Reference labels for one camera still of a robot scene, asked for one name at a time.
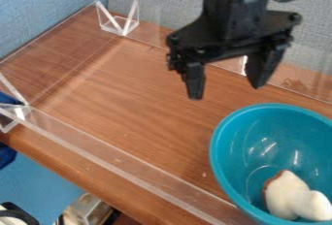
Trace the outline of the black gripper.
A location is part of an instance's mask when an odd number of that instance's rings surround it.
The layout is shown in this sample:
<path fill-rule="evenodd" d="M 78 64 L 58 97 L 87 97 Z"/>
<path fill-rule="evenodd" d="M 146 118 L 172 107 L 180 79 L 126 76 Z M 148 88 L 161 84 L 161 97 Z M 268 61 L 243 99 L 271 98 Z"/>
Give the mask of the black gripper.
<path fill-rule="evenodd" d="M 252 86 L 256 89 L 266 86 L 294 41 L 292 29 L 302 21 L 299 13 L 268 11 L 264 28 L 257 35 L 227 40 L 219 38 L 208 18 L 203 16 L 170 33 L 166 37 L 170 50 L 166 56 L 168 68 L 183 74 L 188 97 L 192 100 L 204 97 L 207 77 L 203 64 L 241 55 L 248 56 L 245 74 Z"/>

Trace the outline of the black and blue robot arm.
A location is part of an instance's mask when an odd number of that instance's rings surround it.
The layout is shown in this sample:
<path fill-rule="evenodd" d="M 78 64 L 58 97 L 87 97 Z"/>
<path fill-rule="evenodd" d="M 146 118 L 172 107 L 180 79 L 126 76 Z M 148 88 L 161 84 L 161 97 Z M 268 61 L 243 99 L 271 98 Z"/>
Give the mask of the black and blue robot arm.
<path fill-rule="evenodd" d="M 191 99 L 204 96 L 205 65 L 239 56 L 248 58 L 252 86 L 268 83 L 303 20 L 298 13 L 271 10 L 270 1 L 204 0 L 199 19 L 168 36 L 168 67 L 183 76 Z"/>

